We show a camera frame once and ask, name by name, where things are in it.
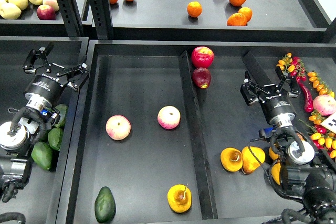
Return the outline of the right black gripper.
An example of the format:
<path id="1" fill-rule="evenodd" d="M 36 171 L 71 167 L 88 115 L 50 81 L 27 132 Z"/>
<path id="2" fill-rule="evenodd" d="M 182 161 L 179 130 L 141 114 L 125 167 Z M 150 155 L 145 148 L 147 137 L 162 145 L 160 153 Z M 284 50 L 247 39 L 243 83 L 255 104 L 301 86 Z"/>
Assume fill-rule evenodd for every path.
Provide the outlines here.
<path id="1" fill-rule="evenodd" d="M 269 125 L 291 125 L 296 112 L 289 97 L 297 98 L 300 88 L 295 77 L 283 72 L 279 66 L 275 68 L 280 82 L 260 86 L 251 81 L 249 72 L 244 73 L 244 83 L 240 86 L 240 93 L 247 105 L 260 103 L 266 122 Z M 290 91 L 282 89 L 288 84 Z"/>

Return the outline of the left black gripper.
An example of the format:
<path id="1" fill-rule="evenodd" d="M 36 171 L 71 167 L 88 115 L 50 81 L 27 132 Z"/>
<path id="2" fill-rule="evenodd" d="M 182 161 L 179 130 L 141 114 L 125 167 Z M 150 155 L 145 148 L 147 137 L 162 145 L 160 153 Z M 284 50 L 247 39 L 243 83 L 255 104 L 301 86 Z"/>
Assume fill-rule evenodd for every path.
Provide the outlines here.
<path id="1" fill-rule="evenodd" d="M 34 76 L 24 91 L 28 104 L 36 102 L 44 107 L 53 107 L 61 97 L 64 89 L 70 87 L 79 92 L 89 77 L 87 70 L 87 55 L 84 55 L 79 64 L 74 67 L 64 68 L 56 63 L 49 64 L 47 56 L 54 47 L 50 42 L 47 47 L 39 50 L 32 49 L 23 63 L 25 73 L 34 73 Z M 43 61 L 43 66 L 35 68 L 37 59 Z"/>

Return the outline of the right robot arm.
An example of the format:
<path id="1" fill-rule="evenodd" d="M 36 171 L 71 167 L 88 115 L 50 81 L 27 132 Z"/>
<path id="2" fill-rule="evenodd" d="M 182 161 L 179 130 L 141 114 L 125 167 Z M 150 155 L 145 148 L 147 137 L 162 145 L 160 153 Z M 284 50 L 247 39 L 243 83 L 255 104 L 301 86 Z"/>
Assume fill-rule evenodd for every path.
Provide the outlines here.
<path id="1" fill-rule="evenodd" d="M 253 82 L 245 72 L 240 87 L 246 104 L 258 102 L 270 125 L 259 131 L 259 139 L 278 155 L 266 171 L 272 188 L 280 197 L 302 204 L 301 210 L 284 209 L 271 223 L 335 223 L 335 165 L 326 151 L 313 147 L 293 126 L 296 113 L 289 99 L 300 93 L 298 84 L 280 68 L 276 72 L 278 84 L 272 84 L 265 73 Z"/>

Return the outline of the yellow pear under arm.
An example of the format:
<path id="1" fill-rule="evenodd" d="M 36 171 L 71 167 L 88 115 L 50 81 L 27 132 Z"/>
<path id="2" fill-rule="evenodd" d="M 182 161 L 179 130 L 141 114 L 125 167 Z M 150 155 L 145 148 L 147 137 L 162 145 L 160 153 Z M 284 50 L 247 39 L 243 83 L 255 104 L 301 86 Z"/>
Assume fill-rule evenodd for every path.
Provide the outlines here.
<path id="1" fill-rule="evenodd" d="M 272 150 L 271 147 L 270 147 L 269 150 L 268 150 L 268 155 L 269 155 L 269 157 L 270 157 L 273 161 L 279 159 L 279 155 L 276 154 L 276 153 Z"/>

